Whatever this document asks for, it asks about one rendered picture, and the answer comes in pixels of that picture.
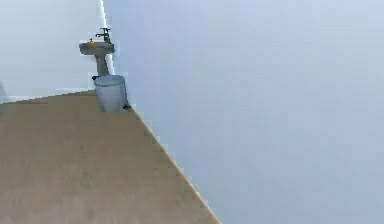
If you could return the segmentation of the pale grey waste bin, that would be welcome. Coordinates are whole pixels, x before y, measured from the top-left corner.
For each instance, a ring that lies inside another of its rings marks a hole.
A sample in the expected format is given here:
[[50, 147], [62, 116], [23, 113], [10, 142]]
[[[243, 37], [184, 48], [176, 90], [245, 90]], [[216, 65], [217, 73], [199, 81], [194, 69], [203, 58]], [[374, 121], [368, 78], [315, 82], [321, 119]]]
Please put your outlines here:
[[118, 113], [130, 108], [123, 76], [93, 76], [92, 80], [102, 112]]

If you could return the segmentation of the black sink faucet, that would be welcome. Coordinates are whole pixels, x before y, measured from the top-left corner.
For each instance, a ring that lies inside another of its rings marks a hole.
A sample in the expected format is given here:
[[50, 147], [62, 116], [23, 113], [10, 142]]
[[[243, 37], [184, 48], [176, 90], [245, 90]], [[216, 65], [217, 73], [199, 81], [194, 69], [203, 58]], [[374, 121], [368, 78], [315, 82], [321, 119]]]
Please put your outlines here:
[[111, 30], [111, 29], [109, 29], [109, 28], [106, 28], [106, 27], [104, 27], [104, 28], [100, 28], [103, 32], [102, 33], [96, 33], [95, 34], [95, 37], [102, 37], [103, 38], [103, 40], [104, 40], [104, 42], [106, 42], [106, 43], [109, 43], [109, 44], [111, 44], [111, 39], [110, 39], [110, 34], [109, 34], [109, 31]]

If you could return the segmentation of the grey pedestal sink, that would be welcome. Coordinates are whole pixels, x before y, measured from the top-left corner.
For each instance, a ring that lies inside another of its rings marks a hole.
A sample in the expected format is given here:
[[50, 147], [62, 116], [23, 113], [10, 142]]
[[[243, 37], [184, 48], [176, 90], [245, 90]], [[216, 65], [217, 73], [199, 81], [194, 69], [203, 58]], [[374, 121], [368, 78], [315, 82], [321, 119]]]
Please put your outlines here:
[[99, 76], [109, 75], [106, 56], [115, 52], [115, 47], [111, 43], [94, 42], [94, 46], [90, 47], [88, 42], [79, 44], [80, 53], [83, 55], [94, 56], [96, 60], [97, 73]]

